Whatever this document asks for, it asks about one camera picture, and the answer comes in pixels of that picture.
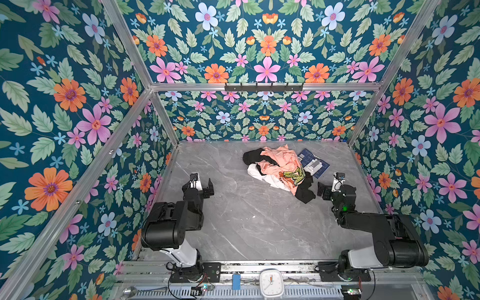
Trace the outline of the white cloth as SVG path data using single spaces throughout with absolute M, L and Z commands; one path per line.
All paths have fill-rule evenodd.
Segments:
M 257 164 L 250 164 L 247 168 L 247 173 L 248 175 L 250 175 L 252 178 L 256 180 L 264 181 L 265 183 L 268 183 L 272 188 L 277 188 L 284 191 L 290 191 L 290 189 L 275 176 L 262 175 L 258 169 Z

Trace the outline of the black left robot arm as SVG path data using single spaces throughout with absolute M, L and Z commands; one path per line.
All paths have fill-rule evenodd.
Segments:
M 211 180 L 202 186 L 197 173 L 182 186 L 182 200 L 157 202 L 141 230 L 141 246 L 166 255 L 168 269 L 181 280 L 195 282 L 205 275 L 200 251 L 186 240 L 188 231 L 200 231 L 205 220 L 205 199 L 215 194 Z

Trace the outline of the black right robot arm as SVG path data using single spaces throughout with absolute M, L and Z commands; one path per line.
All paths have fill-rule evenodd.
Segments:
M 316 269 L 322 279 L 337 276 L 343 281 L 369 281 L 369 270 L 428 265 L 430 256 L 426 246 L 408 217 L 357 211 L 356 188 L 341 182 L 332 186 L 319 183 L 317 194 L 331 202 L 339 226 L 372 236 L 372 246 L 346 249 L 335 264 L 318 263 Z

